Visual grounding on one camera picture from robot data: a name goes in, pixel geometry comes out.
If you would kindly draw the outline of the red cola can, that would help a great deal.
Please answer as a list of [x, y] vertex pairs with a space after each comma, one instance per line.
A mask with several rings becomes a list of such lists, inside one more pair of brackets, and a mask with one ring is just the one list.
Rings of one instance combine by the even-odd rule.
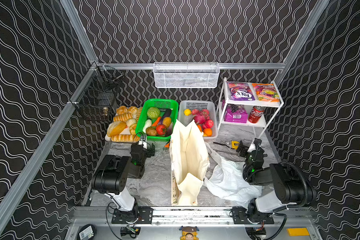
[[252, 124], [256, 124], [264, 114], [265, 109], [266, 108], [263, 106], [254, 106], [251, 110], [248, 121]]

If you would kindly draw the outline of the purple grape candy bag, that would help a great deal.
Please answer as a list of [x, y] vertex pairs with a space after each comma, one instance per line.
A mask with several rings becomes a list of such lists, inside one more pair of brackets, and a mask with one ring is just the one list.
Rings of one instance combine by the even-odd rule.
[[229, 123], [245, 124], [248, 113], [243, 105], [228, 104], [224, 114], [224, 121]]

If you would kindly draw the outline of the cream floral tote bag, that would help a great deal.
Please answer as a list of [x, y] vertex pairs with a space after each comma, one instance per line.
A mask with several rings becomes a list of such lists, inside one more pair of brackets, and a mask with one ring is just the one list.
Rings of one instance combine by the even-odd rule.
[[194, 121], [177, 121], [170, 139], [172, 206], [196, 206], [210, 166], [203, 134]]

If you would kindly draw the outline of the purple Fox's candy bag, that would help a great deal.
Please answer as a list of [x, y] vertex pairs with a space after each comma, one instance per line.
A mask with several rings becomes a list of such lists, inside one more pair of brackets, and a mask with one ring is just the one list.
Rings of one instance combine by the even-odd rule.
[[254, 101], [255, 97], [249, 84], [243, 82], [227, 82], [229, 96], [233, 101]]

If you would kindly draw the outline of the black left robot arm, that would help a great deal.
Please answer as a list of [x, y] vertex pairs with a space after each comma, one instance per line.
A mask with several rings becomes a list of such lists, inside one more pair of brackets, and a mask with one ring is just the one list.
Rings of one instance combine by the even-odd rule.
[[117, 211], [136, 215], [138, 205], [126, 187], [127, 180], [143, 177], [146, 160], [155, 150], [149, 143], [111, 144], [92, 177], [91, 188], [108, 197]]

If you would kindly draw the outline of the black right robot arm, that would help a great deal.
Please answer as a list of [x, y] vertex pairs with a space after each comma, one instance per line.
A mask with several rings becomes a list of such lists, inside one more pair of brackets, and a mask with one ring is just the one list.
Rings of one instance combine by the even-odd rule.
[[272, 185], [273, 190], [254, 198], [248, 205], [248, 213], [268, 214], [289, 208], [304, 207], [317, 197], [317, 191], [304, 176], [302, 170], [290, 162], [280, 162], [263, 167], [267, 154], [261, 148], [262, 140], [255, 138], [248, 147], [239, 142], [236, 152], [245, 158], [243, 179], [252, 186]]

